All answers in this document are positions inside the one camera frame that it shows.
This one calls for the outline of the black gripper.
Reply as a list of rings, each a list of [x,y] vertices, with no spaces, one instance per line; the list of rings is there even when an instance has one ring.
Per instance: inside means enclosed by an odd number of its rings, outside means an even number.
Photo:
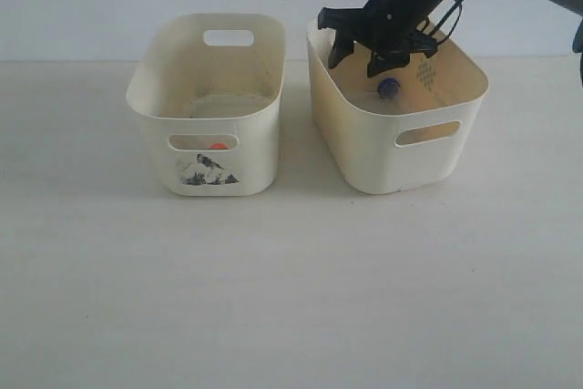
[[[371,51],[368,78],[406,67],[411,54],[437,52],[436,40],[418,29],[443,0],[368,0],[360,8],[324,7],[319,29],[335,31],[328,68],[335,69],[353,54],[356,43]]]

